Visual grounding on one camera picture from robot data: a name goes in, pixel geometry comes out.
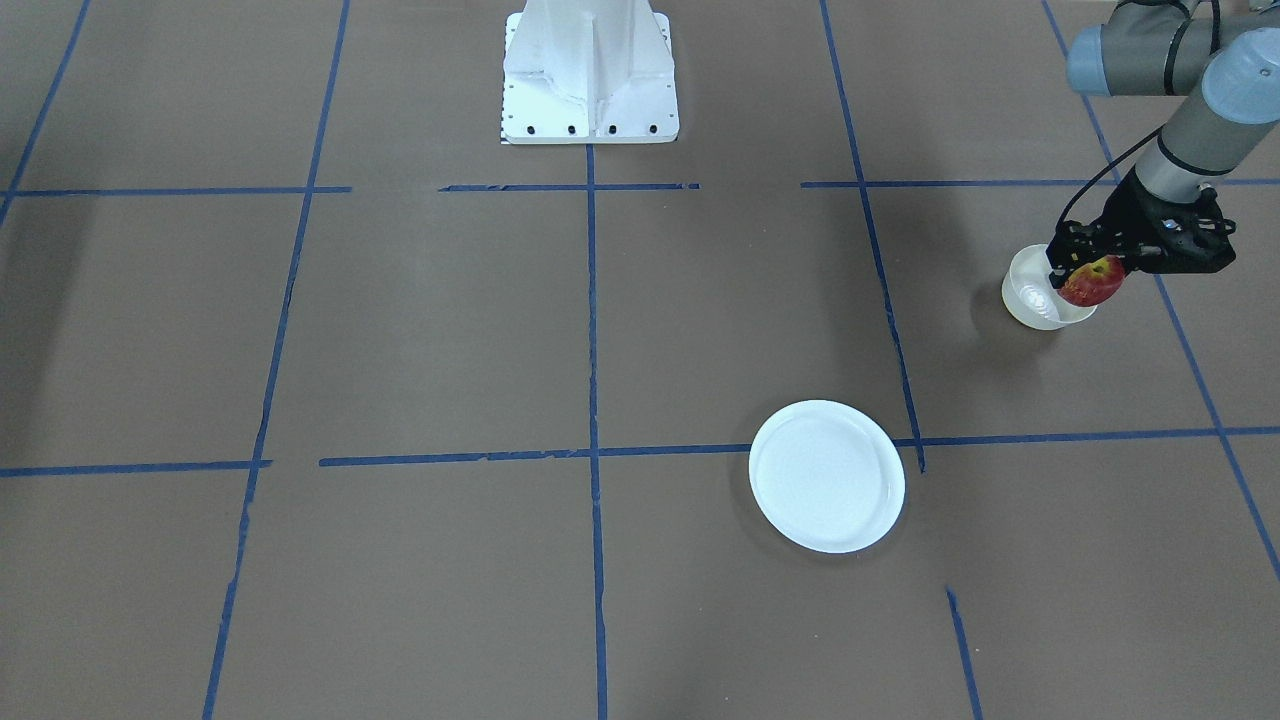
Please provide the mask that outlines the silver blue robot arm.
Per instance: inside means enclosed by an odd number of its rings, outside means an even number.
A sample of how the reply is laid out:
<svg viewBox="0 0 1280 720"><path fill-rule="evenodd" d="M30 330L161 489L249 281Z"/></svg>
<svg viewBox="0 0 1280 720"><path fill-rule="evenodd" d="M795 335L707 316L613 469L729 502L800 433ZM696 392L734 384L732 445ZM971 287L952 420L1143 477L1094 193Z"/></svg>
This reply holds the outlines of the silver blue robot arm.
<svg viewBox="0 0 1280 720"><path fill-rule="evenodd" d="M1277 9L1194 12L1193 1L1119 1L1068 50L1068 82L1079 95L1180 99L1132 150L1133 168L1094 220L1059 218L1047 279L1070 304L1092 305L1084 281L1116 290L1133 272L1208 274L1235 260L1236 225L1213 182L1277 126Z"/></svg>

